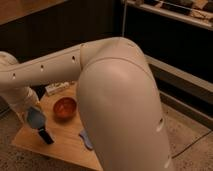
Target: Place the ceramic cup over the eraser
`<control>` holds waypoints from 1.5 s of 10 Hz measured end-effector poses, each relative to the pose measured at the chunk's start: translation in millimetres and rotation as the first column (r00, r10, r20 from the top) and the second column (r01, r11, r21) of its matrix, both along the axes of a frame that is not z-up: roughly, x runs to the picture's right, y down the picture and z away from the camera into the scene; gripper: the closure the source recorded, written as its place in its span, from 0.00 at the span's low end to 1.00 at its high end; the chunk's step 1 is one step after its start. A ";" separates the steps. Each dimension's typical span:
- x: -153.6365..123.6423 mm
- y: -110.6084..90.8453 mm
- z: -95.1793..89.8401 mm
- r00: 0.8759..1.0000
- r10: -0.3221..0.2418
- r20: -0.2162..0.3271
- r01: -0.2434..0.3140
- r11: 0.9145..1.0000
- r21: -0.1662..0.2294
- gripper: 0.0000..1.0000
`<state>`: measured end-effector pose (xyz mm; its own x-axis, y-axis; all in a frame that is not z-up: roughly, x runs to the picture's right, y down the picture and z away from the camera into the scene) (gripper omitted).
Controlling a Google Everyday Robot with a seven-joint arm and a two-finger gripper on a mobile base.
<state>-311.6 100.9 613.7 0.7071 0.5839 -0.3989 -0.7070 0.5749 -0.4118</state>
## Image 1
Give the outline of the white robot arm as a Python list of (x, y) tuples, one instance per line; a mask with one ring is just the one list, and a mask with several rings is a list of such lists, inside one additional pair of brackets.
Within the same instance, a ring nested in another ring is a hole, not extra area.
[(17, 113), (36, 104), (34, 86), (71, 81), (103, 171), (175, 171), (159, 91), (136, 43), (105, 38), (24, 63), (0, 51), (0, 97)]

